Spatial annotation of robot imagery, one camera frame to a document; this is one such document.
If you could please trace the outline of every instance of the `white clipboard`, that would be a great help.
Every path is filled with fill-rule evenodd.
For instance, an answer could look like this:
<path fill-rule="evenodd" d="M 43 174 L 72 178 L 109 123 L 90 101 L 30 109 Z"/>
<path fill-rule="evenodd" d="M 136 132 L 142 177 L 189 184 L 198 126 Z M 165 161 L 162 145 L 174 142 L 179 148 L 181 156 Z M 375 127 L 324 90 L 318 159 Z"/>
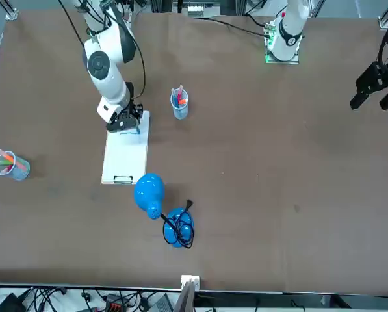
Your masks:
<path fill-rule="evenodd" d="M 144 111 L 139 131 L 107 132 L 102 184 L 136 184 L 146 174 L 150 112 Z"/>

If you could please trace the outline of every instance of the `cable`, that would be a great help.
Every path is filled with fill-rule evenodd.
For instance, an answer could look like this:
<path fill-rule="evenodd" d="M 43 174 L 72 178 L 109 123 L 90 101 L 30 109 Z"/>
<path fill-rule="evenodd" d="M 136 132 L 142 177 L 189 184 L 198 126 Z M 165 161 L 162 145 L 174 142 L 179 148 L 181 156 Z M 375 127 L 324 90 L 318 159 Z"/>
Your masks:
<path fill-rule="evenodd" d="M 249 14 L 252 10 L 254 10 L 255 8 L 257 8 L 259 5 L 261 5 L 263 3 L 263 5 L 265 5 L 267 2 L 267 0 L 260 0 L 258 3 L 256 3 L 255 6 L 253 6 L 251 9 L 249 9 L 249 11 L 247 11 L 244 15 L 247 15 Z"/>
<path fill-rule="evenodd" d="M 123 296 L 122 296 L 122 291 L 121 290 L 119 290 L 118 291 L 118 293 L 120 294 L 120 300 L 122 301 L 122 307 L 123 307 L 123 309 L 124 309 L 124 300 L 123 300 Z"/>
<path fill-rule="evenodd" d="M 32 292 L 32 288 L 33 287 L 27 289 L 26 291 L 23 292 L 23 294 L 18 296 L 18 300 L 21 302 L 25 301 L 25 299 L 28 297 L 28 295 Z"/>
<path fill-rule="evenodd" d="M 298 305 L 298 304 L 296 304 L 296 302 L 295 302 L 295 300 L 291 300 L 291 306 L 292 307 L 299 307 L 299 308 L 301 308 L 301 309 L 303 309 L 304 310 L 304 312 L 306 312 L 306 309 L 305 309 L 305 307 L 304 306 L 302 306 L 302 305 Z"/>
<path fill-rule="evenodd" d="M 83 291 L 82 291 L 82 293 L 81 293 L 81 297 L 84 298 L 85 304 L 87 305 L 87 308 L 88 308 L 89 312 L 91 312 L 91 311 L 92 311 L 92 308 L 91 308 L 90 305 L 88 304 L 88 301 L 89 301 L 89 299 L 90 299 L 90 295 L 87 294 L 87 293 L 85 292 L 85 290 L 83 289 Z"/>
<path fill-rule="evenodd" d="M 86 4 L 94 11 L 94 13 L 96 13 L 96 16 L 100 19 L 100 21 L 102 21 L 103 18 L 100 16 L 100 14 L 97 13 L 96 10 L 94 10 L 94 7 L 91 5 L 91 2 L 87 1 Z M 89 11 L 88 11 L 87 13 L 88 13 L 92 18 L 94 18 L 96 21 L 98 21 L 95 17 L 93 17 L 93 16 L 91 15 L 91 13 L 90 13 Z"/>
<path fill-rule="evenodd" d="M 87 14 L 89 16 L 91 16 L 93 18 L 93 20 L 95 20 L 96 22 L 100 23 L 100 24 L 103 24 L 103 20 L 100 20 L 100 19 L 97 19 L 94 15 L 91 14 L 90 11 L 87 12 Z"/>
<path fill-rule="evenodd" d="M 181 212 L 181 214 L 179 215 L 179 218 L 176 219 L 176 220 L 168 219 L 169 222 L 171 222 L 174 225 L 174 227 L 175 227 L 175 229 L 173 229 L 174 233 L 176 235 L 176 240 L 174 242 L 170 242 L 170 241 L 168 241 L 166 239 L 166 236 L 165 236 L 165 224 L 167 224 L 167 222 L 163 223 L 162 234 L 163 234 L 163 239 L 169 245 L 173 245 L 173 244 L 176 244 L 178 242 L 182 247 L 185 247 L 186 249 L 189 249 L 189 248 L 192 247 L 192 243 L 194 242 L 194 228 L 192 227 L 191 224 L 186 223 L 184 220 L 182 220 L 181 217 L 184 214 L 187 214 L 187 211 Z M 183 236 L 182 236 L 182 229 L 183 229 L 184 226 L 188 227 L 189 230 L 190 230 L 190 236 L 189 236 L 188 239 L 184 239 Z"/>
<path fill-rule="evenodd" d="M 241 27 L 232 25 L 232 24 L 230 24 L 230 23 L 226 23 L 226 22 L 224 22 L 224 21 L 219 21 L 219 20 L 217 20 L 217 19 L 216 19 L 216 20 L 215 20 L 215 19 L 213 20 L 213 19 L 211 19 L 211 18 L 200 18 L 200 19 L 201 19 L 201 20 L 207 20 L 207 21 L 216 21 L 217 23 L 221 23 L 221 24 L 230 26 L 230 27 L 232 27 L 232 28 L 236 28 L 236 29 L 238 29 L 238 30 L 240 30 L 240 31 L 244 31 L 244 32 L 249 33 L 249 34 L 254 34 L 254 35 L 256 35 L 256 36 L 260 36 L 260 37 L 263 37 L 263 38 L 270 39 L 270 36 L 269 36 L 268 34 L 259 34 L 258 32 L 249 31 L 249 30 L 247 30 L 247 29 L 244 29 L 244 28 L 241 28 Z"/>
<path fill-rule="evenodd" d="M 65 9 L 64 4 L 62 3 L 61 0 L 58 0 L 58 2 L 59 2 L 59 4 L 61 5 L 62 9 L 64 10 L 66 17 L 67 17 L 68 20 L 70 21 L 70 24 L 71 24 L 71 26 L 72 26 L 72 29 L 74 30 L 75 34 L 77 35 L 78 41 L 80 42 L 80 44 L 82 45 L 82 47 L 84 47 L 84 42 L 81 40 L 81 37 L 79 36 L 79 34 L 78 34 L 78 32 L 77 32 L 77 29 L 75 28 L 75 25 L 74 25 L 74 23 L 72 22 L 72 20 L 71 20 L 71 18 L 70 18 L 70 15 L 68 14 L 67 10 Z"/>
<path fill-rule="evenodd" d="M 249 18 L 251 18 L 252 19 L 252 21 L 257 25 L 257 26 L 260 26 L 260 27 L 265 27 L 265 24 L 266 23 L 264 23 L 264 24 L 260 24 L 258 21 L 256 21 L 255 19 L 254 19 L 254 17 L 253 16 L 251 16 L 250 14 L 246 14 L 246 16 L 248 16 Z"/>
<path fill-rule="evenodd" d="M 275 18 L 282 13 L 283 10 L 285 10 L 287 7 L 287 5 L 285 5 L 283 8 L 280 9 L 280 11 L 278 13 L 276 13 L 276 15 L 274 16 Z"/>
<path fill-rule="evenodd" d="M 137 308 L 134 309 L 132 312 L 136 312 L 137 310 L 140 309 L 140 307 L 142 307 L 142 300 L 143 300 L 143 299 L 145 299 L 145 300 L 148 302 L 148 300 L 149 300 L 154 294 L 157 294 L 157 293 L 158 293 L 158 292 L 155 291 L 155 292 L 151 293 L 149 296 L 147 296 L 146 298 L 142 297 L 142 295 L 139 294 L 139 295 L 140 295 L 140 302 L 139 302 Z"/>
<path fill-rule="evenodd" d="M 383 63 L 383 50 L 387 44 L 387 40 L 388 40 L 388 29 L 386 30 L 386 32 L 383 36 L 382 42 L 380 43 L 380 47 L 379 47 L 378 55 L 377 55 L 378 64 L 383 72 L 388 72 L 388 67 Z"/>
<path fill-rule="evenodd" d="M 129 31 L 125 28 L 125 26 L 122 25 L 122 23 L 119 23 L 116 19 L 114 19 L 107 11 L 104 12 L 105 14 L 107 14 L 107 16 L 109 18 L 111 18 L 113 21 L 115 21 L 117 23 L 117 25 L 119 25 L 125 33 L 128 33 Z M 142 88 L 142 91 L 140 91 L 140 93 L 136 96 L 133 96 L 132 99 L 136 99 L 138 97 L 140 97 L 143 93 L 144 93 L 144 89 L 146 88 L 146 69 L 144 67 L 144 59 L 143 59 L 143 55 L 142 55 L 142 51 L 140 50 L 140 47 L 139 45 L 137 44 L 137 41 L 136 39 L 133 38 L 133 36 L 130 34 L 130 38 L 132 39 L 133 43 L 135 44 L 136 48 L 138 49 L 139 51 L 139 54 L 140 54 L 140 59 L 142 61 L 142 67 L 143 67 L 143 88 Z"/>
<path fill-rule="evenodd" d="M 103 299 L 103 301 L 107 301 L 107 296 L 102 296 L 97 289 L 96 289 L 96 292 L 100 296 L 100 298 Z"/>
<path fill-rule="evenodd" d="M 120 3 L 122 5 L 122 19 L 124 19 L 124 6 L 123 6 L 123 3 Z"/>
<path fill-rule="evenodd" d="M 44 289 L 44 292 L 42 292 L 42 290 L 40 290 L 40 293 L 41 293 L 41 294 L 42 294 L 42 293 L 44 294 L 44 298 L 45 298 L 44 305 L 45 305 L 46 302 L 48 302 L 49 305 L 51 306 L 51 309 L 52 309 L 53 312 L 57 312 L 57 310 L 53 307 L 52 301 L 51 301 L 51 295 L 52 295 L 55 291 L 56 291 L 56 289 L 55 289 L 51 294 L 49 294 L 49 291 L 48 291 L 47 289 Z"/>

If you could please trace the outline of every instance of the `black wire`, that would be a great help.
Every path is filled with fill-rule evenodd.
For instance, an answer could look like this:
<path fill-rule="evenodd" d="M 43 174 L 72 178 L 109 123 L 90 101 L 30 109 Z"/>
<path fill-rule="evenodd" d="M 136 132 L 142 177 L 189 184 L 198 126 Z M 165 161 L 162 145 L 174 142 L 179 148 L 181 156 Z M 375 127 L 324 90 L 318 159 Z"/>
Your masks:
<path fill-rule="evenodd" d="M 251 9 L 249 9 L 249 11 L 247 11 L 244 15 L 247 15 L 249 14 L 252 10 L 254 10 L 255 8 L 257 8 L 259 5 L 263 4 L 265 5 L 267 2 L 267 0 L 260 0 L 255 6 L 253 6 Z"/>
<path fill-rule="evenodd" d="M 122 12 L 122 18 L 124 18 L 124 6 L 123 6 L 123 3 L 120 3 L 121 5 L 122 5 L 122 10 L 123 10 L 123 12 Z"/>
<path fill-rule="evenodd" d="M 81 40 L 81 37 L 79 36 L 79 34 L 78 34 L 78 32 L 77 32 L 77 29 L 75 28 L 75 25 L 74 25 L 74 23 L 72 22 L 72 20 L 71 20 L 71 18 L 70 18 L 70 15 L 68 14 L 67 10 L 65 9 L 64 4 L 62 3 L 61 0 L 58 0 L 58 2 L 59 2 L 59 4 L 61 5 L 62 9 L 64 10 L 66 17 L 67 17 L 68 20 L 70 21 L 70 24 L 71 24 L 71 26 L 72 26 L 72 29 L 74 30 L 75 34 L 77 35 L 78 41 L 81 43 L 82 47 L 84 47 L 84 42 Z"/>
<path fill-rule="evenodd" d="M 87 299 L 84 298 L 84 301 L 85 301 L 85 304 L 87 305 L 87 308 L 88 308 L 89 312 L 91 312 L 91 311 L 92 311 L 92 308 L 91 308 L 90 305 L 88 304 Z"/>
<path fill-rule="evenodd" d="M 264 24 L 260 24 L 258 21 L 256 21 L 255 19 L 254 19 L 254 17 L 253 16 L 251 16 L 250 14 L 246 14 L 246 16 L 248 16 L 249 18 L 251 18 L 252 19 L 252 21 L 257 25 L 257 26 L 260 26 L 260 27 L 265 27 L 265 24 L 266 23 L 264 23 Z"/>
<path fill-rule="evenodd" d="M 100 16 L 100 14 L 98 14 L 97 13 L 97 11 L 96 10 L 94 10 L 94 7 L 91 5 L 91 2 L 89 2 L 89 1 L 87 1 L 87 3 L 86 3 L 93 11 L 94 11 L 94 13 L 96 13 L 96 16 L 100 19 L 100 21 L 99 21 L 99 23 L 103 23 L 102 22 L 102 20 L 103 20 L 103 18 Z M 93 15 L 91 15 L 91 13 L 90 12 L 87 12 L 92 18 L 94 18 L 96 21 L 98 21 L 95 17 L 93 17 Z"/>
<path fill-rule="evenodd" d="M 29 312 L 29 310 L 31 309 L 32 305 L 36 303 L 36 299 L 37 299 L 36 293 L 37 293 L 37 292 L 38 292 L 38 289 L 35 291 L 34 299 L 32 300 L 31 304 L 29 304 L 29 307 L 27 307 L 26 312 Z"/>
<path fill-rule="evenodd" d="M 283 10 L 285 10 L 287 7 L 287 5 L 285 5 L 283 8 L 280 9 L 280 11 L 278 13 L 276 13 L 276 15 L 274 16 L 275 18 L 282 13 Z"/>
<path fill-rule="evenodd" d="M 122 291 L 121 290 L 119 290 L 118 291 L 118 293 L 120 294 L 120 299 L 122 300 L 122 307 L 123 307 L 123 309 L 124 309 L 124 300 L 123 300 L 123 296 L 122 296 Z"/>
<path fill-rule="evenodd" d="M 130 298 L 128 299 L 128 301 L 126 301 L 127 307 L 135 307 L 135 306 L 136 306 L 136 303 L 137 303 L 137 295 L 139 295 L 140 297 L 142 297 L 142 295 L 141 295 L 139 292 L 136 292 L 136 293 L 135 293 L 136 300 L 135 300 L 134 304 L 133 304 L 133 305 L 127 304 L 128 302 L 130 302 L 130 300 L 132 300 L 132 299 L 135 297 L 135 296 L 132 296 L 132 297 L 130 297 Z"/>
<path fill-rule="evenodd" d="M 212 18 L 200 18 L 200 20 L 206 20 L 206 21 L 216 21 L 217 23 L 221 23 L 221 24 L 224 24 L 224 25 L 227 25 L 227 26 L 230 26 L 232 28 L 236 28 L 240 31 L 244 31 L 246 33 L 249 33 L 249 34 L 254 34 L 256 36 L 260 36 L 260 37 L 263 37 L 263 38 L 267 38 L 267 39 L 270 39 L 270 36 L 268 34 L 259 34 L 258 32 L 254 32 L 254 31 L 248 31 L 247 29 L 244 29 L 244 28 L 241 28 L 239 26 L 235 26 L 235 25 L 232 25 L 230 23 L 226 23 L 224 21 L 219 21 L 219 20 L 213 20 Z"/>
<path fill-rule="evenodd" d="M 100 296 L 100 298 L 103 299 L 103 301 L 107 301 L 107 296 L 102 296 L 97 289 L 96 289 L 96 292 Z"/>
<path fill-rule="evenodd" d="M 380 68 L 383 70 L 383 72 L 388 72 L 388 67 L 383 63 L 383 50 L 384 50 L 385 45 L 387 44 L 387 40 L 388 40 L 388 29 L 386 30 L 386 32 L 383 36 L 382 42 L 380 43 L 380 47 L 379 47 L 378 55 L 377 55 L 378 64 L 379 64 Z"/>
<path fill-rule="evenodd" d="M 97 19 L 94 15 L 91 14 L 90 11 L 87 12 L 87 14 L 89 16 L 91 16 L 93 18 L 93 20 L 95 20 L 96 22 L 100 23 L 100 24 L 103 24 L 103 20 L 100 20 L 100 19 Z"/>
<path fill-rule="evenodd" d="M 125 33 L 128 33 L 129 31 L 127 30 L 127 28 L 125 28 L 125 26 L 122 25 L 122 23 L 119 23 L 116 19 L 114 19 L 108 12 L 104 12 L 105 14 L 107 14 L 107 16 L 109 18 L 111 18 L 113 21 L 115 21 L 117 23 L 117 25 L 119 25 Z M 140 47 L 139 45 L 137 44 L 137 41 L 136 39 L 133 38 L 133 36 L 131 34 L 129 34 L 130 38 L 132 39 L 133 43 L 135 44 L 136 48 L 138 49 L 139 51 L 139 54 L 140 54 L 140 59 L 142 61 L 142 67 L 143 67 L 143 88 L 142 88 L 142 91 L 140 91 L 140 93 L 136 96 L 133 96 L 132 99 L 135 99 L 135 98 L 138 98 L 139 96 L 141 96 L 143 93 L 144 93 L 144 89 L 146 88 L 146 69 L 144 67 L 144 59 L 143 59 L 143 55 L 142 55 L 142 50 L 140 50 Z"/>
<path fill-rule="evenodd" d="M 192 243 L 194 242 L 194 228 L 192 227 L 191 224 L 189 223 L 186 223 L 184 220 L 181 219 L 181 217 L 184 215 L 184 214 L 187 214 L 186 211 L 183 211 L 180 215 L 179 215 L 179 218 L 176 219 L 176 220 L 172 220 L 172 219 L 169 219 L 169 221 L 175 226 L 176 228 L 176 231 L 174 230 L 175 232 L 175 235 L 176 235 L 176 240 L 174 242 L 170 242 L 166 239 L 165 237 L 165 224 L 166 222 L 163 223 L 163 229 L 162 229 L 162 234 L 163 234 L 163 238 L 165 240 L 165 242 L 167 242 L 169 245 L 173 245 L 173 244 L 176 244 L 177 242 L 182 246 L 182 247 L 185 247 L 186 249 L 189 249 L 192 247 Z M 189 230 L 190 230 L 190 236 L 188 239 L 184 239 L 182 234 L 181 234 L 181 231 L 183 229 L 184 226 L 188 226 Z"/>
<path fill-rule="evenodd" d="M 154 294 L 157 294 L 157 293 L 158 293 L 158 292 L 155 291 L 155 292 L 151 293 L 149 296 L 147 296 L 146 298 L 142 297 L 142 295 L 139 294 L 139 295 L 140 295 L 140 302 L 139 302 L 139 305 L 138 305 L 137 308 L 134 309 L 132 312 L 136 312 L 137 310 L 140 309 L 140 307 L 142 306 L 142 299 L 149 300 L 149 298 L 151 298 Z"/>
<path fill-rule="evenodd" d="M 38 289 L 35 291 L 35 295 L 34 295 L 34 299 L 33 299 L 33 306 L 35 308 L 35 312 L 38 312 L 38 309 L 36 308 L 36 299 L 37 299 L 37 295 L 38 294 Z"/>
<path fill-rule="evenodd" d="M 46 296 L 47 296 L 47 297 L 45 298 L 45 302 L 48 302 L 48 303 L 49 303 L 49 305 L 51 306 L 51 309 L 52 309 L 53 312 L 57 312 L 57 310 L 53 307 L 52 301 L 51 301 L 51 295 L 52 295 L 55 291 L 57 291 L 57 290 L 55 289 L 51 294 L 49 294 L 49 291 L 48 291 L 47 289 L 44 290 L 44 293 L 46 293 Z"/>
<path fill-rule="evenodd" d="M 299 308 L 301 308 L 301 309 L 303 309 L 304 310 L 304 312 L 306 312 L 306 309 L 305 309 L 305 307 L 304 306 L 302 306 L 302 305 L 298 305 L 298 304 L 296 304 L 296 302 L 295 302 L 295 300 L 291 300 L 291 306 L 293 306 L 293 307 L 299 307 Z"/>

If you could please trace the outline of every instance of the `brown table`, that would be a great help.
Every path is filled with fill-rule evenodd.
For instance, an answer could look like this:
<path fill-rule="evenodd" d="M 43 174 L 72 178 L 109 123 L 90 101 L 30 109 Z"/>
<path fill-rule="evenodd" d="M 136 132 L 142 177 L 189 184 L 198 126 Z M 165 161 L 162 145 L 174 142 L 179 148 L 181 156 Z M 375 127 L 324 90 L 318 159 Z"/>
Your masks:
<path fill-rule="evenodd" d="M 204 289 L 388 294 L 388 112 L 383 94 L 348 103 L 377 21 L 310 19 L 299 66 L 265 64 L 260 38 L 211 21 L 141 14 L 134 30 L 148 171 L 166 182 L 165 212 L 194 201 L 193 248 L 166 245 L 133 186 L 101 185 L 105 124 L 81 47 L 62 11 L 23 11 L 0 50 L 0 148 L 32 170 L 0 177 L 0 281 L 178 287 L 197 274 Z M 121 71 L 140 90 L 140 59 Z"/>

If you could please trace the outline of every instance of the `clear plastic cup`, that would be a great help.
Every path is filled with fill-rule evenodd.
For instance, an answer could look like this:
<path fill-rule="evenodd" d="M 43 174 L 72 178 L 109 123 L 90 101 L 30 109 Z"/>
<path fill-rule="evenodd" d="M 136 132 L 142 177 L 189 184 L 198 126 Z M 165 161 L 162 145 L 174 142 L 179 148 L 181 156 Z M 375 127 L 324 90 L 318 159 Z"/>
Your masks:
<path fill-rule="evenodd" d="M 175 92 L 178 93 L 179 87 L 175 88 Z M 188 116 L 188 92 L 185 89 L 182 89 L 181 99 L 186 99 L 187 102 L 179 106 L 176 102 L 176 97 L 171 93 L 170 94 L 170 104 L 172 105 L 172 109 L 174 110 L 174 116 L 177 119 L 184 119 Z"/>
<path fill-rule="evenodd" d="M 5 151 L 5 153 L 9 154 L 13 157 L 15 163 L 19 162 L 22 165 L 26 167 L 26 171 L 19 168 L 16 165 L 11 165 L 12 168 L 9 171 L 6 171 L 5 168 L 8 166 L 0 166 L 0 176 L 2 177 L 11 177 L 12 179 L 15 179 L 16 181 L 22 181 L 26 179 L 26 177 L 29 175 L 29 171 L 31 171 L 30 164 L 23 158 L 16 156 L 12 151 Z M 0 155 L 0 161 L 6 160 L 2 155 Z"/>

